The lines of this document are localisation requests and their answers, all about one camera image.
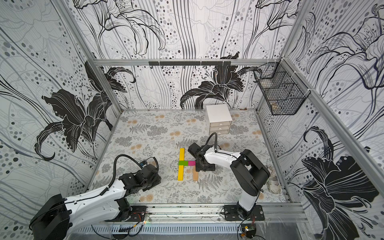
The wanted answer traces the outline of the green building block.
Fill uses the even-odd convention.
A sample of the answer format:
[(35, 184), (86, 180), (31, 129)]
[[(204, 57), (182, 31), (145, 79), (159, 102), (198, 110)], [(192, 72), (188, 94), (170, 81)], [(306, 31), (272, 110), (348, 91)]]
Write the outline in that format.
[(179, 166), (189, 166), (188, 161), (179, 161)]

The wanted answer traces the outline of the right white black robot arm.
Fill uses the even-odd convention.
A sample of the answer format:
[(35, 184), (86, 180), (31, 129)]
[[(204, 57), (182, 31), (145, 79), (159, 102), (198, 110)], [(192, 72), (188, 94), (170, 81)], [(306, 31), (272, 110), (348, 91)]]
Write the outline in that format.
[(248, 215), (270, 177), (267, 167), (248, 149), (242, 152), (228, 152), (215, 145), (199, 146), (193, 143), (188, 152), (196, 160), (196, 171), (213, 172), (216, 166), (230, 169), (243, 192), (237, 203), (238, 212)]

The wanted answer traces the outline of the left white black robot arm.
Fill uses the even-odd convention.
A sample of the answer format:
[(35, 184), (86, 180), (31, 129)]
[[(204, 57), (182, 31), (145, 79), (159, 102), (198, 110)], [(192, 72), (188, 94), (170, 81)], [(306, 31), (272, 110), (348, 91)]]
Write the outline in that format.
[(127, 196), (147, 191), (161, 182), (158, 168), (145, 165), (136, 173), (113, 178), (106, 186), (64, 198), (51, 197), (31, 219), (36, 240), (63, 240), (73, 232), (99, 222), (123, 222), (143, 214), (143, 207), (129, 204)]

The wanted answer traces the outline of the yellow building block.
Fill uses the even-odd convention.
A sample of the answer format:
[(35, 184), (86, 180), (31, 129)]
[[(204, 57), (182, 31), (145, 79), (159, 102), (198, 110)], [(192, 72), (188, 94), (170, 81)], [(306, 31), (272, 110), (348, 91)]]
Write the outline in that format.
[(180, 155), (179, 155), (179, 161), (184, 161), (185, 160), (185, 149), (180, 148)]
[(183, 181), (183, 179), (184, 179), (184, 166), (179, 166), (178, 181)]

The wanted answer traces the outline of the natural wood building block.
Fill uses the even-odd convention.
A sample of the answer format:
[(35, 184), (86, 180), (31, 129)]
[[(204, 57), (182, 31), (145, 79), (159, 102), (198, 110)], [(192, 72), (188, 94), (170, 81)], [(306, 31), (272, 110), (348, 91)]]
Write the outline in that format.
[(196, 166), (193, 167), (193, 181), (197, 182), (199, 180), (199, 172), (196, 170)]

